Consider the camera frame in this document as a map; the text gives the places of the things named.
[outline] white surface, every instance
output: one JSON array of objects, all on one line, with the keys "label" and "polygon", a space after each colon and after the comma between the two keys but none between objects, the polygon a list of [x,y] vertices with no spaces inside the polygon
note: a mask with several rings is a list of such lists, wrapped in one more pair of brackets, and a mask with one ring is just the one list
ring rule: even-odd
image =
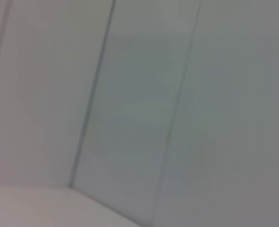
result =
[{"label": "white surface", "polygon": [[0,187],[0,227],[138,227],[76,191]]},{"label": "white surface", "polygon": [[76,188],[150,225],[197,0],[118,0]]},{"label": "white surface", "polygon": [[279,227],[279,0],[203,0],[155,227]]},{"label": "white surface", "polygon": [[0,54],[0,185],[68,184],[111,2],[13,1]]}]

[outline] white panel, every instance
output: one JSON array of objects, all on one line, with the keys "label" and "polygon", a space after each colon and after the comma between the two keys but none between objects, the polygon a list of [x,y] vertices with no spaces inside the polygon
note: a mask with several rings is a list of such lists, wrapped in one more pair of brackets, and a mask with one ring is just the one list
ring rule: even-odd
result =
[{"label": "white panel", "polygon": [[279,0],[204,0],[156,227],[279,227]]},{"label": "white panel", "polygon": [[0,184],[67,185],[111,0],[15,0],[0,55]]},{"label": "white panel", "polygon": [[76,187],[139,223],[154,209],[196,0],[118,0]]}]

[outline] white wall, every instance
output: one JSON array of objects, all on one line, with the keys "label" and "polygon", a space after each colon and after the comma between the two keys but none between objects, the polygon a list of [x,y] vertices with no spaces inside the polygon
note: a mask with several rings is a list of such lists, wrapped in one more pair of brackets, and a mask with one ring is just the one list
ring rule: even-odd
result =
[{"label": "white wall", "polygon": [[76,188],[149,225],[196,0],[118,0]]},{"label": "white wall", "polygon": [[13,0],[0,53],[0,184],[68,184],[110,6]]},{"label": "white wall", "polygon": [[156,227],[279,227],[279,0],[203,0]]},{"label": "white wall", "polygon": [[184,3],[117,2],[76,187],[147,226],[279,227],[279,0],[202,0],[155,204]]}]

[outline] grey wall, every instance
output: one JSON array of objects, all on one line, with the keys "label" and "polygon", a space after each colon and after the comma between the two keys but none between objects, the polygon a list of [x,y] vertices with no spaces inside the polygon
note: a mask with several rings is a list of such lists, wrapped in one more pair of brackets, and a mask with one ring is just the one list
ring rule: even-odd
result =
[{"label": "grey wall", "polygon": [[111,0],[0,0],[0,185],[67,185]]},{"label": "grey wall", "polygon": [[196,0],[118,0],[75,187],[149,225]]},{"label": "grey wall", "polygon": [[163,156],[196,11],[117,2],[76,188],[147,226],[279,227],[279,0],[201,1]]},{"label": "grey wall", "polygon": [[203,0],[155,226],[279,227],[279,0]]}]

